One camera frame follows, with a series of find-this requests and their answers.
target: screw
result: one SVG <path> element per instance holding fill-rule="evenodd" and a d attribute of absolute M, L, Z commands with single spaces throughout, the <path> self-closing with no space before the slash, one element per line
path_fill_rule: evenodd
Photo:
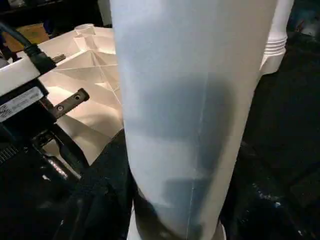
<path fill-rule="evenodd" d="M 65 108 L 64 108 L 64 106 L 58 106 L 57 108 L 56 108 L 59 112 L 61 112 L 61 111 L 63 111 Z"/>

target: white molded plastic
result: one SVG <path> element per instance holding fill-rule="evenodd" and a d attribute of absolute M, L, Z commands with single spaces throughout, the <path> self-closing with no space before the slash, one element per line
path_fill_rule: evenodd
<path fill-rule="evenodd" d="M 278 71 L 286 53 L 287 23 L 294 0 L 277 0 L 268 41 L 261 64 L 261 75 Z"/>
<path fill-rule="evenodd" d="M 0 68 L 0 97 L 39 75 L 40 72 L 27 56 Z"/>
<path fill-rule="evenodd" d="M 91 164 L 123 128 L 113 30 L 84 24 L 39 44 L 39 47 L 50 57 L 66 56 L 55 69 L 39 78 L 49 90 L 48 98 L 53 104 L 60 103 L 80 88 L 90 95 L 88 101 L 62 117 L 58 124 L 82 148 Z M 23 73 L 27 76 L 28 71 L 21 69 L 12 74 Z M 59 155 L 53 146 L 49 145 L 46 149 Z"/>

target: black cable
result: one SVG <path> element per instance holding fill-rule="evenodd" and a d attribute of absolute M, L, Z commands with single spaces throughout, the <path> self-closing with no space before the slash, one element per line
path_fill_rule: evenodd
<path fill-rule="evenodd" d="M 4 32 L 7 32 L 9 35 L 11 35 L 13 38 L 15 38 L 19 43 L 21 43 L 24 47 L 28 47 L 32 45 L 32 43 L 23 36 L 20 32 L 15 30 L 14 28 L 10 27 L 6 23 L 0 21 L 0 29 Z"/>
<path fill-rule="evenodd" d="M 0 30 L 7 32 L 13 38 L 23 45 L 23 51 L 30 58 L 33 65 L 39 70 L 40 74 L 43 75 L 56 67 L 55 62 L 48 57 L 37 44 L 32 44 L 25 36 L 23 36 L 16 29 L 10 27 L 6 23 L 0 21 Z"/>

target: label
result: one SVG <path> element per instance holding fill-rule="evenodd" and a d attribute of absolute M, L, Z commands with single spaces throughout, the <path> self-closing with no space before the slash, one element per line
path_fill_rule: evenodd
<path fill-rule="evenodd" d="M 0 123 L 39 101 L 43 96 L 41 90 L 35 86 L 5 104 L 0 105 Z"/>

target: white cylinder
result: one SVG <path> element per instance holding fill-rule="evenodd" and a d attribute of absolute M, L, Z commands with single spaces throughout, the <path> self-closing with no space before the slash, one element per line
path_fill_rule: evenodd
<path fill-rule="evenodd" d="M 278 71 L 285 56 L 288 38 L 287 24 L 293 4 L 294 0 L 277 0 L 268 41 L 264 49 L 261 75 Z"/>
<path fill-rule="evenodd" d="M 277 0 L 274 17 L 268 37 L 268 44 L 278 46 L 281 43 L 286 45 L 288 38 L 287 24 L 290 17 L 291 9 L 295 0 Z"/>
<path fill-rule="evenodd" d="M 111 1 L 129 164 L 154 213 L 146 220 L 136 209 L 137 235 L 128 239 L 213 237 L 275 7 L 276 0 Z"/>

